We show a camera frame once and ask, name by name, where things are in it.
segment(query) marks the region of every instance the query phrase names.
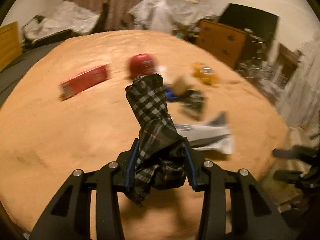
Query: wooden dresser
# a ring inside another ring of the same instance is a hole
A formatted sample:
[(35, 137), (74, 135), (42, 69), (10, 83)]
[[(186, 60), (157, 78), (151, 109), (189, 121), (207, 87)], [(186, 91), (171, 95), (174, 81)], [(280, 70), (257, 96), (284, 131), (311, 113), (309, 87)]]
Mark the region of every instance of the wooden dresser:
[(236, 67), (247, 40), (247, 33), (208, 20), (200, 21), (197, 46), (207, 50), (232, 69)]
[(17, 22), (0, 28), (0, 71), (21, 55)]

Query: orange blanket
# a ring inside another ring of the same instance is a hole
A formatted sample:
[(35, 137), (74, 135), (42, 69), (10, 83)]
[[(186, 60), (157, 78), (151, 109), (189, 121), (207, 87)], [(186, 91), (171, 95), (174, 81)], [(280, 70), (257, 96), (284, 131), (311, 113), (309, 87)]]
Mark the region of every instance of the orange blanket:
[[(116, 31), (72, 38), (36, 63), (0, 110), (0, 199), (10, 217), (32, 230), (47, 203), (73, 170), (100, 169), (128, 150), (139, 124), (125, 98), (127, 60), (153, 54), (172, 80), (191, 76), (197, 61), (212, 67), (218, 87), (196, 82), (208, 98), (204, 122), (227, 111), (235, 152), (205, 157), (223, 169), (248, 169), (256, 178), (271, 165), (271, 150), (280, 147), (287, 127), (268, 101), (247, 81), (208, 52), (163, 33)], [(110, 64), (112, 78), (73, 98), (60, 101), (58, 84), (91, 67)], [(194, 123), (169, 103), (176, 123)], [(188, 239), (198, 229), (202, 193), (188, 183), (169, 191), (152, 191), (145, 208), (123, 194), (119, 205), (126, 239)], [(94, 208), (92, 208), (94, 229)]]

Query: checkered scarf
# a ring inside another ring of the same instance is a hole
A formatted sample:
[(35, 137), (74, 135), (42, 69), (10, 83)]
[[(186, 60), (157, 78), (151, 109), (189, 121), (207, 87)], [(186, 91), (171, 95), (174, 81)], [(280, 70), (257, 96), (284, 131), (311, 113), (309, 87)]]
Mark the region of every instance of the checkered scarf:
[(184, 139), (168, 114), (163, 78), (159, 74), (140, 75), (125, 91), (141, 127), (135, 178), (126, 195), (141, 205), (151, 187), (162, 190), (184, 184)]

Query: red box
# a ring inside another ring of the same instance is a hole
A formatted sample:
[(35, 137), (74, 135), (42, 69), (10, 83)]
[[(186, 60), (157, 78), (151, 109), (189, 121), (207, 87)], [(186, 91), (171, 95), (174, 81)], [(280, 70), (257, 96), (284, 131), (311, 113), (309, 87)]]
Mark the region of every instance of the red box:
[(108, 65), (83, 71), (71, 79), (60, 83), (63, 99), (68, 99), (76, 94), (108, 79)]

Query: white wall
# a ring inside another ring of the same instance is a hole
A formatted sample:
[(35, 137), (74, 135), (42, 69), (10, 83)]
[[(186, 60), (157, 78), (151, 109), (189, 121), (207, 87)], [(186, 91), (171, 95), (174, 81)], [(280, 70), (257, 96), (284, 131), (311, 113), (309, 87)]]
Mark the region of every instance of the white wall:
[(16, 0), (1, 26), (18, 21), (19, 27), (22, 27), (33, 16), (44, 13), (51, 6), (62, 2), (63, 0)]
[[(300, 44), (310, 41), (314, 32), (320, 30), (320, 22), (306, 0), (199, 0), (211, 5), (220, 15), (228, 3), (236, 3), (261, 9), (278, 15), (275, 39), (294, 51)], [(277, 42), (270, 53), (271, 61), (277, 53)]]

